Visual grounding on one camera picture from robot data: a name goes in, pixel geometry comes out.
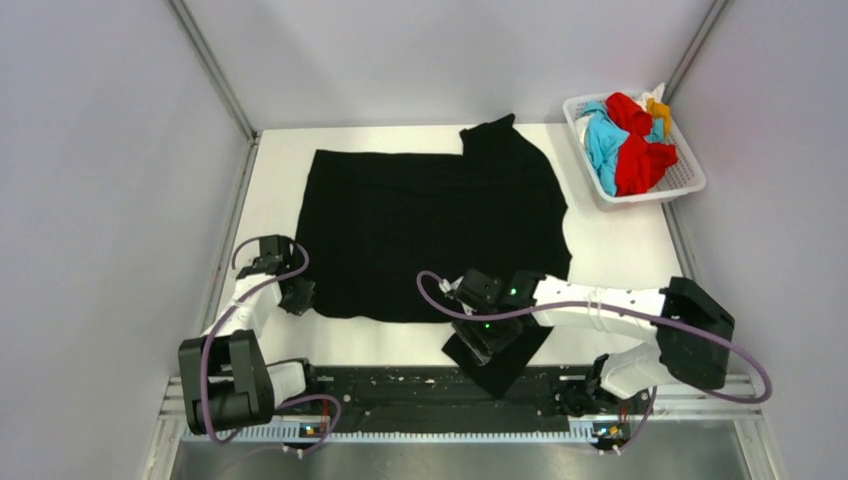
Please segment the black t-shirt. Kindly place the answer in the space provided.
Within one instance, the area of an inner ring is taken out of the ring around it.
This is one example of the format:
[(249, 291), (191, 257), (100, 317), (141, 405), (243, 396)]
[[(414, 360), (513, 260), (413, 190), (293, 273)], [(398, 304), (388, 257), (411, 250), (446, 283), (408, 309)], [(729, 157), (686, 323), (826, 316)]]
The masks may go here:
[(314, 310), (331, 318), (443, 323), (416, 285), (428, 270), (566, 278), (567, 203), (549, 159), (507, 115), (462, 130), (460, 154), (316, 152), (296, 241)]

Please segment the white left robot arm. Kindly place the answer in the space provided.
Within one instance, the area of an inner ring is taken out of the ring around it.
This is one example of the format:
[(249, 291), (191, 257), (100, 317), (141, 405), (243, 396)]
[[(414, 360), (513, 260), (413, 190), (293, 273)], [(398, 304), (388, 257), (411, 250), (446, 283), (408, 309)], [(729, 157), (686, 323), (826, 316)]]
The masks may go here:
[(303, 414), (320, 401), (308, 360), (269, 364), (259, 342), (272, 313), (300, 316), (311, 309), (315, 284), (302, 276), (308, 253), (282, 235), (256, 241), (258, 254), (238, 268), (218, 319), (178, 349), (186, 420), (195, 435), (217, 439), (220, 432), (268, 423), (284, 402)]

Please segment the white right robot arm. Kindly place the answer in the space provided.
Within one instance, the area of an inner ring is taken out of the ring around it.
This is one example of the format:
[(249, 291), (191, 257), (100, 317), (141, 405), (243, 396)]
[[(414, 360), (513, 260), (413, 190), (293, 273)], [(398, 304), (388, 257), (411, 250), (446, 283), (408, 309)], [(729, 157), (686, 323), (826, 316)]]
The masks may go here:
[(623, 336), (635, 345), (600, 355), (586, 378), (586, 397), (600, 412), (653, 386), (724, 387), (735, 321), (694, 281), (665, 287), (614, 289), (518, 271), (504, 282), (470, 269), (438, 283), (460, 304), (452, 326), (475, 367), (490, 367), (530, 334), (581, 328)]

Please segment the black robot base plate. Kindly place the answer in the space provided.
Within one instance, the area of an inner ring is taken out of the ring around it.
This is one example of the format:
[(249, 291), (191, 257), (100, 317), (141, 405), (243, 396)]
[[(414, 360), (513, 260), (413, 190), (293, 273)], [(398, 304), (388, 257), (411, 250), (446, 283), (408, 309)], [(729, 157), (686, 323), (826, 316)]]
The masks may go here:
[(316, 416), (324, 394), (338, 399), (338, 434), (563, 433), (585, 415), (641, 414), (647, 391), (620, 399), (589, 383), (588, 366), (458, 367), (314, 366), (304, 359), (268, 365), (304, 373), (316, 399), (290, 413)]

